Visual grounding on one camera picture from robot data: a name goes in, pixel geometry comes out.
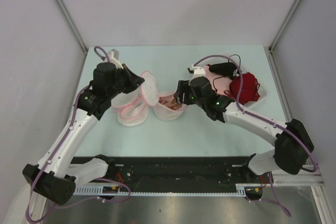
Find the round mesh laundry bag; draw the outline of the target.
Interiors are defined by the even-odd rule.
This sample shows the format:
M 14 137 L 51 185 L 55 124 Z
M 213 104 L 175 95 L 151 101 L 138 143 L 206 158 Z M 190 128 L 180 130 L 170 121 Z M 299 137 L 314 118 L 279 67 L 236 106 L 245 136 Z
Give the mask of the round mesh laundry bag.
M 159 92 L 156 79 L 149 71 L 144 71 L 141 77 L 144 79 L 140 86 L 141 96 L 160 120 L 175 120 L 187 110 L 187 105 L 177 102 L 173 91 Z

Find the rose satin bra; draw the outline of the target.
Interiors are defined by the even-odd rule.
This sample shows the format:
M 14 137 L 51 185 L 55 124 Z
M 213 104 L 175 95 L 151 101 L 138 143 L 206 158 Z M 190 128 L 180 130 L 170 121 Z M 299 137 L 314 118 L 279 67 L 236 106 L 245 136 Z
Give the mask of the rose satin bra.
M 188 106 L 179 104 L 173 94 L 159 97 L 159 104 L 172 111 L 185 111 Z

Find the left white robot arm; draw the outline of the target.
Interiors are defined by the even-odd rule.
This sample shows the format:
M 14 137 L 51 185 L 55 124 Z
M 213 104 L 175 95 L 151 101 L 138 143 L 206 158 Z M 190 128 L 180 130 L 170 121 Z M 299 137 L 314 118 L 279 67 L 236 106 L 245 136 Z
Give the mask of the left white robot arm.
M 62 206 L 76 188 L 99 178 L 112 181 L 116 175 L 113 158 L 100 154 L 74 169 L 69 165 L 85 137 L 111 107 L 112 99 L 137 90 L 144 81 L 125 64 L 120 68 L 111 62 L 98 64 L 89 85 L 79 91 L 69 122 L 52 147 L 36 165 L 27 164 L 23 169 L 32 190 Z

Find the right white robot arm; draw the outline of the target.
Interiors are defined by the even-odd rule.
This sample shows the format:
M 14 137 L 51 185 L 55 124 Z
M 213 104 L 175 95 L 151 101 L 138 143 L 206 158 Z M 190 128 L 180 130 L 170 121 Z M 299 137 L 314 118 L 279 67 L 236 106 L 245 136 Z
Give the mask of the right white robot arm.
M 249 156 L 243 164 L 242 176 L 249 183 L 279 169 L 290 175 L 298 174 L 314 150 L 302 122 L 276 121 L 244 109 L 234 99 L 217 94 L 204 76 L 180 80 L 174 97 L 179 104 L 198 106 L 213 121 L 241 127 L 273 146 L 271 151 Z

